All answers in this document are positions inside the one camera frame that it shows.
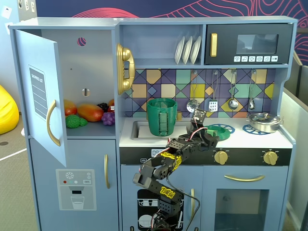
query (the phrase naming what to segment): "yellow bean bag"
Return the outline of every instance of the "yellow bean bag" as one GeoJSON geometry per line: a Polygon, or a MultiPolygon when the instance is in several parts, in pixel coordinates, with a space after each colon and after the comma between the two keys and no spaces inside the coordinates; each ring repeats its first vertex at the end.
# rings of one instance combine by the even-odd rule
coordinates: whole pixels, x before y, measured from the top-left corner
{"type": "Polygon", "coordinates": [[[16,102],[0,85],[0,134],[13,130],[18,120],[19,112],[16,102]]]}

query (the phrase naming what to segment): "stove knob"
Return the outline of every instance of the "stove knob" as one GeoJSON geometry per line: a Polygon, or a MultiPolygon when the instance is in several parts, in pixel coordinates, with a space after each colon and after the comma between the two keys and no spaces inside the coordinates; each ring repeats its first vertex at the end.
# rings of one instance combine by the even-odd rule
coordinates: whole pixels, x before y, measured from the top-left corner
{"type": "Polygon", "coordinates": [[[228,159],[228,154],[225,151],[218,151],[215,153],[214,159],[217,163],[224,165],[228,159]]]}
{"type": "Polygon", "coordinates": [[[275,165],[278,159],[278,156],[275,152],[269,151],[264,154],[263,159],[265,163],[269,165],[275,165]]]}

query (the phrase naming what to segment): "green mug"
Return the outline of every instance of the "green mug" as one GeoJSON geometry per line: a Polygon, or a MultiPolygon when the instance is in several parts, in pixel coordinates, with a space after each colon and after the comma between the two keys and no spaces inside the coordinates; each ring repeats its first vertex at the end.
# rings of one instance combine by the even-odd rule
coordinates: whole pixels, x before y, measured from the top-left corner
{"type": "Polygon", "coordinates": [[[153,99],[147,103],[150,132],[155,136],[169,136],[177,120],[178,103],[171,99],[153,99]]]}

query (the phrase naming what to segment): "black robotic arm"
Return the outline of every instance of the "black robotic arm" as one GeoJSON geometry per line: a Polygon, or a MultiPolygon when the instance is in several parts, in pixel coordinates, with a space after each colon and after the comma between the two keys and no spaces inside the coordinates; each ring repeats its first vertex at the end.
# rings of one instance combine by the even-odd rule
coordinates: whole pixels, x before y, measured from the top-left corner
{"type": "Polygon", "coordinates": [[[143,163],[139,173],[136,173],[134,176],[133,182],[136,185],[159,195],[159,210],[157,212],[157,217],[152,217],[151,231],[174,230],[173,227],[176,227],[178,222],[181,200],[184,195],[187,195],[175,187],[168,187],[157,180],[166,178],[167,182],[170,184],[168,180],[169,175],[174,172],[182,162],[187,160],[196,151],[206,151],[215,148],[219,141],[219,136],[211,136],[206,132],[207,128],[203,127],[204,117],[205,111],[196,109],[191,119],[192,130],[189,131],[188,134],[170,140],[166,149],[143,163]]]}

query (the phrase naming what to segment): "microwave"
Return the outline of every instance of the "microwave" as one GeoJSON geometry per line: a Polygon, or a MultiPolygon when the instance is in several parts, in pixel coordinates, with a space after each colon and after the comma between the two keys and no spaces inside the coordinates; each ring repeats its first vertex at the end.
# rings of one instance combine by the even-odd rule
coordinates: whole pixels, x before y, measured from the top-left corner
{"type": "Polygon", "coordinates": [[[208,25],[205,64],[287,64],[293,24],[208,25]]]}

